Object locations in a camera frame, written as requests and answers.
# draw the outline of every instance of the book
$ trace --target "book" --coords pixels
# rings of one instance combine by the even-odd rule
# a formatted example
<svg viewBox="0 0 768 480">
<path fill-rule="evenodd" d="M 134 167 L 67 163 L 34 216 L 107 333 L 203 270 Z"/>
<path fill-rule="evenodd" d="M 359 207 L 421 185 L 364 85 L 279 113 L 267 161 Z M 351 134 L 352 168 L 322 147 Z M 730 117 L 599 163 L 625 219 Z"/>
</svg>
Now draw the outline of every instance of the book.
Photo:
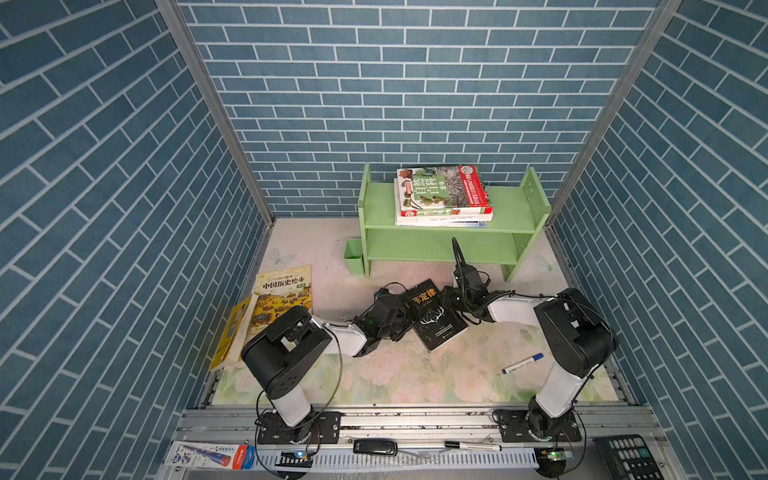
<svg viewBox="0 0 768 480">
<path fill-rule="evenodd" d="M 398 179 L 395 179 L 395 225 L 407 227 L 486 227 L 486 222 L 493 218 L 493 214 L 402 217 L 399 214 L 398 184 Z"/>
<path fill-rule="evenodd" d="M 312 312 L 312 268 L 309 265 L 259 273 L 253 285 L 258 295 L 245 341 L 252 339 L 292 306 Z"/>
<path fill-rule="evenodd" d="M 400 217 L 493 213 L 480 173 L 472 165 L 400 168 L 396 182 Z"/>
<path fill-rule="evenodd" d="M 442 306 L 440 290 L 431 280 L 414 286 L 401 298 L 406 302 L 416 335 L 430 352 L 467 328 L 466 322 L 454 310 Z"/>
<path fill-rule="evenodd" d="M 240 361 L 240 351 L 245 343 L 248 331 L 248 320 L 256 307 L 258 295 L 251 294 L 238 303 L 230 313 L 224 334 L 216 347 L 214 359 L 210 362 L 210 371 L 226 368 Z"/>
</svg>

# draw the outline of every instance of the marker pen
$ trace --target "marker pen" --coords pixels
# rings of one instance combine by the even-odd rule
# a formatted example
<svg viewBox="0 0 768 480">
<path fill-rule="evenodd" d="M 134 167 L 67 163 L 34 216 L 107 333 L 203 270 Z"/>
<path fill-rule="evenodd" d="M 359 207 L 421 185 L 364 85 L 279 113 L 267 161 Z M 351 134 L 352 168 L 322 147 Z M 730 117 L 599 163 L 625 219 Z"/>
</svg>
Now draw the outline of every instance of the marker pen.
<svg viewBox="0 0 768 480">
<path fill-rule="evenodd" d="M 446 442 L 445 447 L 447 449 L 486 450 L 488 452 L 500 452 L 502 450 L 501 445 L 491 443 Z"/>
<path fill-rule="evenodd" d="M 515 370 L 519 369 L 519 368 L 520 368 L 520 367 L 522 367 L 522 366 L 526 366 L 526 365 L 528 365 L 529 363 L 533 363 L 533 362 L 535 362 L 536 360 L 540 360 L 540 359 L 542 359 L 542 358 L 544 358 L 544 353 L 537 353 L 537 354 L 536 354 L 536 355 L 534 355 L 534 356 L 529 356 L 527 359 L 525 359 L 525 360 L 522 360 L 521 362 L 513 363 L 513 364 L 511 364 L 510 366 L 508 366 L 507 368 L 505 368 L 505 369 L 502 369 L 502 373 L 510 373 L 510 372 L 513 372 L 513 371 L 515 371 Z"/>
</svg>

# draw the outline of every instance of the green bookshelf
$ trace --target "green bookshelf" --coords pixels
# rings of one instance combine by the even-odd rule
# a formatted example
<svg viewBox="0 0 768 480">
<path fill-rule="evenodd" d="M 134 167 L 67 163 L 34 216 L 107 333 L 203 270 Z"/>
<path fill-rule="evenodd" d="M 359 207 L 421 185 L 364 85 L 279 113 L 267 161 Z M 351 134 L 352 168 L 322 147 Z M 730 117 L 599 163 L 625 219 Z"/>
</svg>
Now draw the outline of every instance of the green bookshelf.
<svg viewBox="0 0 768 480">
<path fill-rule="evenodd" d="M 493 220 L 486 228 L 399 227 L 392 182 L 372 182 L 366 164 L 357 201 L 365 274 L 370 276 L 373 260 L 453 263 L 451 238 L 456 237 L 467 262 L 497 263 L 510 281 L 551 207 L 533 168 L 525 171 L 519 187 L 488 187 L 488 196 Z"/>
</svg>

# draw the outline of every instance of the stack of books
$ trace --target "stack of books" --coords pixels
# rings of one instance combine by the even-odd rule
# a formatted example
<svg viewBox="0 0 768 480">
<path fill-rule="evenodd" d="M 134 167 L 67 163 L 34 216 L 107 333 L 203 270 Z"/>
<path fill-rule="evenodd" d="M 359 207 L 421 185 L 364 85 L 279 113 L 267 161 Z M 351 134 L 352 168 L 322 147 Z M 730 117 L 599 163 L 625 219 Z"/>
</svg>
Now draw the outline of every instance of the stack of books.
<svg viewBox="0 0 768 480">
<path fill-rule="evenodd" d="M 485 227 L 493 206 L 471 165 L 400 168 L 395 177 L 395 225 Z"/>
</svg>

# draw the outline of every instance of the green pen holder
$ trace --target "green pen holder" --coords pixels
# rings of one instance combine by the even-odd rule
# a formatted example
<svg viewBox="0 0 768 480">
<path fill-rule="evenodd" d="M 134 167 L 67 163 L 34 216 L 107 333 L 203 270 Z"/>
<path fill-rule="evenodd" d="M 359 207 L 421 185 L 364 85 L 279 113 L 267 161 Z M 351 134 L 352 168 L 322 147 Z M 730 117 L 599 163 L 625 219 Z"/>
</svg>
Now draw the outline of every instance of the green pen holder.
<svg viewBox="0 0 768 480">
<path fill-rule="evenodd" d="M 366 274 L 366 270 L 362 265 L 362 239 L 350 238 L 346 241 L 344 263 L 346 263 L 346 268 L 352 275 Z"/>
</svg>

